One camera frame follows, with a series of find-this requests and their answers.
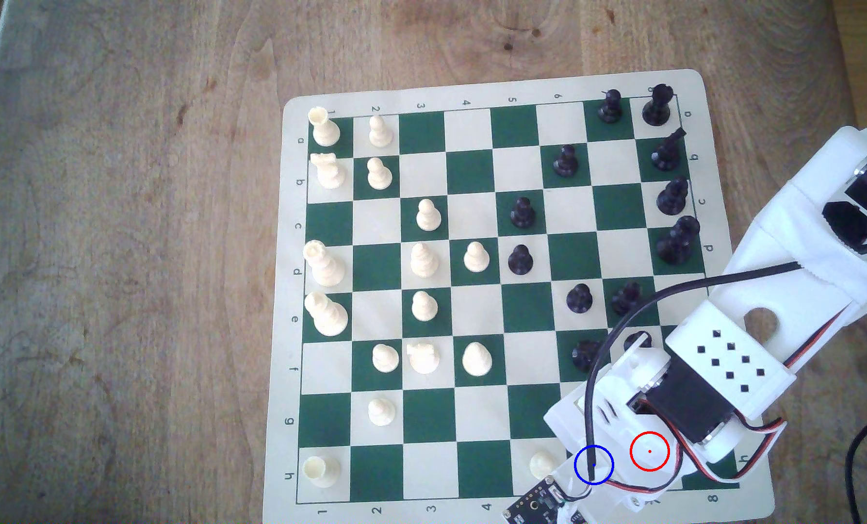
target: red circle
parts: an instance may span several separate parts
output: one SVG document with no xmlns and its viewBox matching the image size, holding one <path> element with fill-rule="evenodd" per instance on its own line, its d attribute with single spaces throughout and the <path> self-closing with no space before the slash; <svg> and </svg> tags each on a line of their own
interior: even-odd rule
<svg viewBox="0 0 867 524">
<path fill-rule="evenodd" d="M 663 444 L 666 445 L 666 458 L 663 460 L 662 464 L 660 464 L 659 466 L 657 466 L 653 469 L 648 469 L 648 468 L 641 466 L 640 464 L 637 463 L 637 460 L 634 459 L 634 443 L 637 442 L 638 438 L 640 438 L 641 436 L 644 436 L 644 435 L 657 435 L 663 439 Z M 664 437 L 663 435 L 660 435 L 659 433 L 657 433 L 655 431 L 645 431 L 644 433 L 634 437 L 634 440 L 631 441 L 631 448 L 629 449 L 629 451 L 631 454 L 631 462 L 633 462 L 635 466 L 637 466 L 638 468 L 640 468 L 644 471 L 657 471 L 658 469 L 660 469 L 661 467 L 666 465 L 666 462 L 669 461 L 669 442 L 666 442 L 666 437 Z"/>
</svg>

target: black pawn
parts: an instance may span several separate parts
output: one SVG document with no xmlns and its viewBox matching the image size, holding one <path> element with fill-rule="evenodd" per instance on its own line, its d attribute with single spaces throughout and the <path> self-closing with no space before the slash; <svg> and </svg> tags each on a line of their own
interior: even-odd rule
<svg viewBox="0 0 867 524">
<path fill-rule="evenodd" d="M 527 246 L 518 244 L 514 247 L 514 251 L 508 256 L 508 268 L 515 275 L 526 275 L 534 268 L 534 257 L 530 255 Z"/>
<path fill-rule="evenodd" d="M 617 316 L 625 316 L 640 301 L 640 284 L 632 281 L 624 285 L 621 290 L 614 293 L 611 298 L 611 309 Z"/>
<path fill-rule="evenodd" d="M 576 149 L 572 146 L 563 146 L 559 152 L 559 158 L 553 161 L 553 170 L 556 174 L 566 178 L 576 174 L 579 171 Z"/>
<path fill-rule="evenodd" d="M 650 101 L 644 105 L 644 121 L 651 126 L 661 126 L 669 120 L 669 101 L 672 100 L 672 88 L 666 84 L 657 84 L 653 88 Z"/>
<path fill-rule="evenodd" d="M 664 214 L 682 213 L 686 208 L 688 181 L 685 178 L 673 178 L 657 196 L 657 208 Z"/>
<path fill-rule="evenodd" d="M 672 171 L 679 167 L 681 159 L 679 152 L 679 139 L 686 136 L 686 130 L 679 128 L 667 136 L 657 146 L 657 150 L 650 155 L 653 166 L 660 171 Z"/>
<path fill-rule="evenodd" d="M 598 117 L 605 124 L 613 124 L 621 119 L 621 92 L 610 89 L 605 92 L 605 101 L 598 107 Z"/>
<path fill-rule="evenodd" d="M 692 255 L 692 241 L 699 229 L 699 221 L 694 216 L 680 217 L 669 233 L 657 241 L 657 255 L 667 264 L 682 264 Z"/>
<path fill-rule="evenodd" d="M 591 307 L 591 291 L 584 283 L 577 283 L 566 295 L 566 305 L 574 313 L 585 313 Z"/>
<path fill-rule="evenodd" d="M 598 350 L 601 347 L 601 342 L 582 340 L 572 349 L 572 364 L 582 373 L 588 373 L 591 371 L 591 363 L 598 357 Z"/>
<path fill-rule="evenodd" d="M 531 227 L 537 220 L 537 212 L 530 207 L 530 198 L 519 196 L 510 210 L 510 222 L 521 229 Z"/>
</svg>

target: wood grain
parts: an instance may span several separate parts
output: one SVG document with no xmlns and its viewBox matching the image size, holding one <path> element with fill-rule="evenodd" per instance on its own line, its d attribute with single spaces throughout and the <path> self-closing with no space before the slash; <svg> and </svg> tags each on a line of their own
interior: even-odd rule
<svg viewBox="0 0 867 524">
<path fill-rule="evenodd" d="M 0 521 L 260 518 L 281 108 L 691 67 L 734 241 L 853 110 L 830 6 L 14 0 L 0 41 Z M 867 318 L 773 410 L 768 521 L 844 521 Z M 867 519 L 867 444 L 858 456 Z"/>
</svg>

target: chessboard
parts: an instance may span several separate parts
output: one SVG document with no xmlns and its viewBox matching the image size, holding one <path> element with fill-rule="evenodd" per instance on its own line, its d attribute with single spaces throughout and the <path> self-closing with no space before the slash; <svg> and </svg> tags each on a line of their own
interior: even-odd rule
<svg viewBox="0 0 867 524">
<path fill-rule="evenodd" d="M 660 83 L 675 94 L 668 120 L 651 126 L 641 113 Z M 598 116 L 609 89 L 622 94 L 614 123 Z M 316 106 L 339 128 L 329 147 L 313 138 Z M 384 147 L 369 140 L 373 115 L 393 132 Z M 660 171 L 651 154 L 680 127 L 678 164 Z M 571 177 L 554 170 L 563 145 L 579 162 Z M 344 182 L 325 188 L 312 153 L 334 153 Z M 391 170 L 387 188 L 368 183 L 372 158 Z M 657 196 L 676 177 L 688 181 L 686 206 L 664 214 Z M 536 211 L 527 229 L 509 219 L 523 196 Z M 423 198 L 442 216 L 432 231 L 416 222 Z M 717 275 L 731 254 L 704 85 L 691 70 L 298 97 L 284 108 L 278 202 L 264 522 L 503 522 L 502 510 L 538 482 L 528 470 L 534 453 L 567 458 L 543 415 L 584 383 L 571 351 L 617 323 L 614 293 L 632 281 L 649 295 Z M 691 256 L 666 264 L 657 241 L 687 214 L 701 224 Z M 333 287 L 314 280 L 302 255 L 312 240 L 345 266 Z M 463 263 L 472 241 L 489 255 L 484 271 Z M 439 259 L 428 278 L 410 268 L 419 242 Z M 524 275 L 508 265 L 518 244 L 533 258 Z M 567 308 L 577 283 L 593 296 L 582 314 Z M 411 313 L 418 290 L 437 301 L 429 322 Z M 316 291 L 347 313 L 337 336 L 323 336 L 304 308 Z M 667 298 L 622 338 L 644 330 L 661 347 L 705 297 Z M 439 353 L 432 373 L 417 373 L 404 354 L 418 341 Z M 480 377 L 461 363 L 473 341 L 492 356 Z M 393 372 L 373 366 L 376 344 L 400 353 Z M 623 351 L 618 341 L 607 357 Z M 396 409 L 389 425 L 369 420 L 377 398 Z M 338 464 L 332 486 L 302 475 L 310 457 Z M 714 468 L 733 474 L 741 458 L 735 451 Z M 772 504 L 764 463 L 740 484 L 687 475 L 658 504 L 623 518 L 738 520 L 764 517 Z"/>
</svg>

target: black cable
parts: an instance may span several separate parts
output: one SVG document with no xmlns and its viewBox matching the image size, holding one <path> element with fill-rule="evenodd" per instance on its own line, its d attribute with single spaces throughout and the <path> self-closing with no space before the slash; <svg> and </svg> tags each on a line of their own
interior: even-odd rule
<svg viewBox="0 0 867 524">
<path fill-rule="evenodd" d="M 853 492 L 853 456 L 865 438 L 867 438 L 867 425 L 853 438 L 851 446 L 847 449 L 847 457 L 844 459 L 844 487 L 847 491 L 847 504 L 851 507 L 853 524 L 860 524 L 860 512 L 857 511 L 857 499 Z"/>
</svg>

